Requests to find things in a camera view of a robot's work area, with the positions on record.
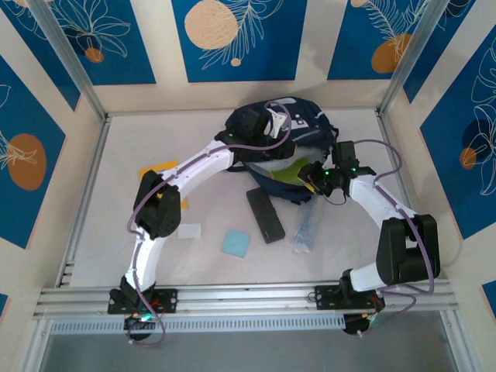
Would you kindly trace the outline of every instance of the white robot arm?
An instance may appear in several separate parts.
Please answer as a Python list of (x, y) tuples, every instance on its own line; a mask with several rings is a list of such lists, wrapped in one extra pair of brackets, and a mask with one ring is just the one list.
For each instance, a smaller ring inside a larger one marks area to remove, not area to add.
[[(258, 133), (260, 138), (263, 137), (263, 141), (259, 144), (267, 144), (267, 136), (271, 136), (269, 140), (275, 140), (278, 130), (274, 131), (274, 127), (281, 127), (286, 119), (284, 115), (267, 110), (265, 114), (272, 115), (270, 130), (267, 130), (268, 118), (266, 116), (261, 118), (261, 114), (255, 115), (252, 118), (252, 125), (248, 126), (250, 130)], [(256, 145), (256, 138), (257, 136), (252, 136), (251, 132), (248, 136), (243, 136), (226, 130), (219, 133), (203, 151), (180, 166), (159, 174), (152, 171), (145, 174), (135, 202), (134, 216), (139, 237), (136, 240), (133, 261), (121, 280), (120, 292), (126, 298), (126, 304), (131, 307), (129, 311), (126, 309), (127, 313), (132, 314), (143, 308), (143, 303), (135, 295), (135, 291), (140, 295), (141, 292), (153, 292), (160, 251), (167, 236), (181, 221), (181, 199), (203, 181), (231, 167), (239, 160), (284, 159), (294, 152), (295, 145), (292, 141), (285, 141), (281, 146), (277, 146), (277, 149), (273, 147), (270, 151), (263, 152), (255, 151), (254, 146), (246, 146), (246, 144)], [(336, 165), (335, 168), (325, 170), (321, 163), (315, 162), (304, 166), (298, 177), (318, 195), (329, 196), (333, 190), (342, 189), (346, 195), (362, 205), (381, 229), (376, 261), (365, 267), (347, 270), (340, 279), (340, 290), (346, 292), (346, 300), (349, 300), (350, 293), (355, 295), (363, 292), (362, 296), (364, 296), (369, 295), (368, 291), (388, 285), (427, 278), (425, 261), (422, 260), (419, 247), (406, 246), (407, 240), (415, 241), (415, 237), (405, 222), (405, 216), (415, 222), (423, 243), (429, 248), (432, 271), (435, 276), (439, 275), (436, 221), (430, 215), (418, 215), (400, 203), (377, 182), (375, 173), (369, 167), (358, 167), (359, 162), (355, 158), (353, 142), (334, 145), (332, 160)], [(158, 184), (165, 185), (157, 191)], [(347, 284), (343, 290), (341, 284), (344, 282)], [(351, 306), (355, 304), (348, 301), (346, 306), (350, 306), (350, 303)]]
[[(194, 161), (194, 159), (198, 158), (198, 156), (201, 156), (203, 153), (211, 153), (213, 150), (225, 146), (225, 143), (212, 141), (203, 151), (196, 154), (179, 167), (160, 172), (159, 175), (163, 180), (167, 180), (170, 176), (174, 177), (179, 169)], [(191, 190), (199, 186), (203, 183), (203, 181), (209, 179), (214, 174), (231, 167), (233, 165), (233, 161), (234, 154), (232, 151), (227, 149), (220, 150), (213, 155), (204, 157), (197, 163), (191, 165), (189, 168), (181, 172), (180, 175), (174, 177), (172, 181), (169, 181), (168, 184), (170, 186), (177, 187), (177, 190), (181, 195), (181, 199), (186, 198)], [(158, 257), (167, 237), (165, 236), (151, 239), (150, 234), (143, 227), (139, 227), (139, 229), (143, 234), (144, 239), (141, 247), (139, 248), (139, 254), (136, 262), (136, 273), (139, 279), (139, 287), (146, 290), (155, 284), (155, 271), (157, 268)], [(138, 248), (139, 243), (140, 238), (137, 238), (134, 247), (135, 250)], [(126, 280), (135, 288), (136, 285), (133, 280), (133, 271), (133, 263), (131, 263), (126, 272)]]

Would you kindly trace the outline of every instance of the navy blue backpack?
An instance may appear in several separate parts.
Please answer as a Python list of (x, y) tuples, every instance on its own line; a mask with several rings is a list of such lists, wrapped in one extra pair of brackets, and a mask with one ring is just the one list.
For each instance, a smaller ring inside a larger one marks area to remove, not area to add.
[[(248, 171), (269, 195), (287, 199), (295, 204), (308, 202), (313, 193), (301, 181), (295, 179), (298, 167), (305, 162), (325, 161), (330, 147), (336, 141), (339, 130), (327, 119), (326, 114), (312, 101), (296, 97), (273, 99), (284, 105), (291, 114), (291, 140), (296, 145), (295, 155), (288, 160), (273, 160), (265, 163), (245, 163), (233, 166), (230, 172)], [(267, 101), (240, 107), (226, 121), (231, 129), (243, 121), (248, 109), (264, 110)], [(278, 105), (267, 107), (277, 113), (284, 113)]]

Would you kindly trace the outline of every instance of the black mounting bracket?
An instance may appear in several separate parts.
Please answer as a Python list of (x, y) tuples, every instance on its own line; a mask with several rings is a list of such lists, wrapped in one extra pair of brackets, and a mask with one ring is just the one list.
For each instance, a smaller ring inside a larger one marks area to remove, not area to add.
[[(151, 304), (157, 314), (175, 314), (177, 307), (177, 289), (160, 288), (155, 285), (143, 292), (145, 299)], [(136, 290), (127, 282), (126, 277), (121, 278), (120, 289), (110, 291), (107, 313), (115, 314), (144, 314), (149, 312), (141, 301)]]
[(376, 291), (356, 292), (350, 280), (350, 271), (346, 270), (338, 285), (318, 285), (315, 287), (317, 310), (382, 310), (386, 303), (384, 297), (377, 296)]

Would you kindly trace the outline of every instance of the plastic bag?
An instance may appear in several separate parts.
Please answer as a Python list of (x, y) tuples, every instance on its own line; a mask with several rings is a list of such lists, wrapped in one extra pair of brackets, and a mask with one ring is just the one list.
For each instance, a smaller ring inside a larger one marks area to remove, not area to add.
[(320, 223), (324, 217), (325, 203), (319, 196), (314, 197), (298, 208), (298, 224), (289, 246), (297, 253), (310, 253), (319, 233)]

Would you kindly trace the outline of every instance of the metal pole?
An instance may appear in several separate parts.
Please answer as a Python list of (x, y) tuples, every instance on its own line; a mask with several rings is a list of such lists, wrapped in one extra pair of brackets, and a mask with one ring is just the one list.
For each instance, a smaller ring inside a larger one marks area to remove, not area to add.
[(76, 84), (77, 89), (87, 99), (88, 104), (95, 114), (104, 122), (106, 113), (103, 105), (98, 99), (91, 80), (88, 74), (86, 74), (78, 56), (72, 49), (64, 31), (59, 26), (55, 15), (50, 10), (50, 6), (44, 0), (27, 0), (27, 4), (31, 14), (45, 34), (46, 39), (59, 57), (60, 62), (62, 62), (71, 79)]
[(398, 67), (393, 73), (391, 82), (387, 87), (386, 93), (382, 98), (381, 104), (377, 108), (380, 117), (383, 117), (386, 111), (391, 107), (396, 95), (406, 82), (406, 79), (412, 72), (420, 53), (424, 50), (429, 41), (429, 37), (437, 26), (439, 18), (443, 15), (450, 0), (425, 0), (429, 4), (425, 13), (418, 22), (417, 29), (414, 31), (412, 39), (408, 44), (407, 50), (400, 59)]

